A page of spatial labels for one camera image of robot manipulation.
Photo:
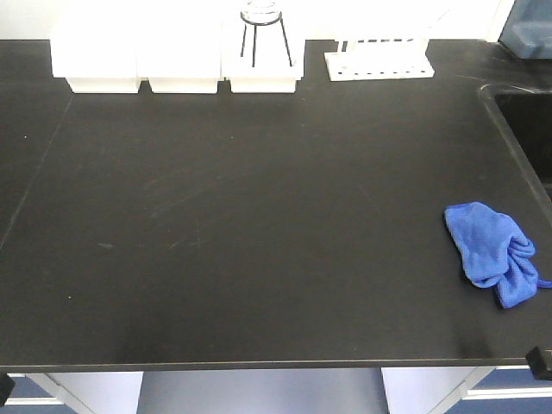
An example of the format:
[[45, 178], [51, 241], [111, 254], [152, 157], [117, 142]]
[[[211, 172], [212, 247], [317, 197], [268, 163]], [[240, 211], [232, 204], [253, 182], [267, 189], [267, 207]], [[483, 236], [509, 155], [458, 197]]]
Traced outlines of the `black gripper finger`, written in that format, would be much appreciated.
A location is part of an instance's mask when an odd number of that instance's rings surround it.
[[525, 359], [535, 380], [552, 380], [550, 350], [534, 347]]
[[15, 381], [7, 373], [0, 373], [0, 405], [5, 405], [15, 387]]

